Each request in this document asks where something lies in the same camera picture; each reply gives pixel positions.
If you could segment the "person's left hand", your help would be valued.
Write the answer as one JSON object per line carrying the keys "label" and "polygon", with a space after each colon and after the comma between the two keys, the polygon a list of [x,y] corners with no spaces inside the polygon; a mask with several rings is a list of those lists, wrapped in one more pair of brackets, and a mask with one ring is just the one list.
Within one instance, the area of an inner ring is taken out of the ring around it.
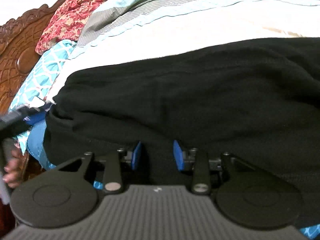
{"label": "person's left hand", "polygon": [[23,181],[22,176],[23,167],[23,155],[19,148],[14,148],[11,150],[10,160],[4,167],[5,175],[3,176],[3,181],[11,189],[17,188]]}

